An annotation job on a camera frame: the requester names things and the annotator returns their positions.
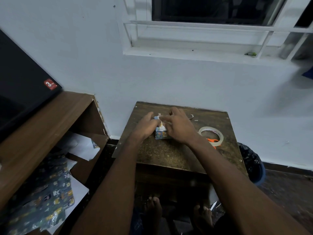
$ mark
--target patterned wrapping paper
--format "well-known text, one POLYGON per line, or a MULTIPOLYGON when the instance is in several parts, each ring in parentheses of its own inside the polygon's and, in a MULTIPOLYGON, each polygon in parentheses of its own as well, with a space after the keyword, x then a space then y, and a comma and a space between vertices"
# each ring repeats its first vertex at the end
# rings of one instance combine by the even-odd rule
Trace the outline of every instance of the patterned wrapping paper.
POLYGON ((64 220, 65 209, 75 202, 69 176, 64 153, 48 154, 2 211, 3 234, 42 231, 64 220))

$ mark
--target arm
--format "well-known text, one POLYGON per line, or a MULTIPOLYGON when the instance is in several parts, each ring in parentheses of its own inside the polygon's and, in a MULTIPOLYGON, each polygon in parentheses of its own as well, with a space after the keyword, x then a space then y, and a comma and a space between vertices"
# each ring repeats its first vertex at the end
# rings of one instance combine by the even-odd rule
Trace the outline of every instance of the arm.
POLYGON ((128 235, 134 206, 135 170, 139 146, 160 120, 148 113, 127 138, 119 156, 76 221, 71 234, 128 235))
POLYGON ((307 234, 307 230, 259 190, 195 130, 182 109, 160 117, 170 136, 186 144, 211 178, 223 207, 241 234, 307 234))

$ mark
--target foot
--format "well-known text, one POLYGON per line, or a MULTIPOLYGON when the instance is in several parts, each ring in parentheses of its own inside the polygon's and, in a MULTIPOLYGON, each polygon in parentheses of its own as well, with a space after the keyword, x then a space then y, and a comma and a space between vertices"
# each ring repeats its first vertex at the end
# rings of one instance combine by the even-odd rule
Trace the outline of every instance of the foot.
POLYGON ((194 224, 202 234, 209 234, 213 229, 212 211, 203 206, 203 210, 199 212, 200 205, 194 207, 194 224))
POLYGON ((145 212, 143 221, 145 235, 157 235, 162 217, 162 207, 158 197, 149 197, 145 204, 145 212))

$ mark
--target dark floor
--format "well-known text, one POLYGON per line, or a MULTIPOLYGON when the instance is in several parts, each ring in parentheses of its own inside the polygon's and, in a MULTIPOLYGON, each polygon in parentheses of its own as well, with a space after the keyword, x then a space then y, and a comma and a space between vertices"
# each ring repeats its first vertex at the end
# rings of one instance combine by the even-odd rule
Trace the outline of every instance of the dark floor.
MULTIPOLYGON (((66 219, 66 226, 61 230, 61 235, 69 234, 70 228, 103 180, 114 161, 111 158, 114 149, 115 145, 110 144, 107 144, 104 148, 86 183, 86 186, 90 189, 90 193, 85 196, 75 208, 74 212, 66 219)), ((265 182, 259 188, 313 234, 313 177, 266 170, 265 182)), ((222 205, 213 209, 213 224, 223 214, 224 210, 222 205)), ((191 225, 186 222, 175 221, 175 224, 179 234, 185 233, 191 229, 191 225)), ((163 218, 161 221, 160 234, 170 234, 166 226, 166 220, 163 218)))

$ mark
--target hand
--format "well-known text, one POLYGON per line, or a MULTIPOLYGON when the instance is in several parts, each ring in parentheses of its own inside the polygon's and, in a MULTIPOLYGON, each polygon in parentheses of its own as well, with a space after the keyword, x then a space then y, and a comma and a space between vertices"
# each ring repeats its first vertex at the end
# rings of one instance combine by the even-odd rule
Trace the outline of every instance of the hand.
POLYGON ((160 126, 161 120, 151 119, 153 112, 146 114, 137 124, 136 128, 131 133, 132 137, 143 141, 149 137, 157 126, 160 126))
POLYGON ((165 123, 167 132, 171 137, 183 144, 189 144, 191 140, 200 136, 182 109, 172 107, 171 114, 170 116, 159 117, 160 120, 171 123, 165 123))

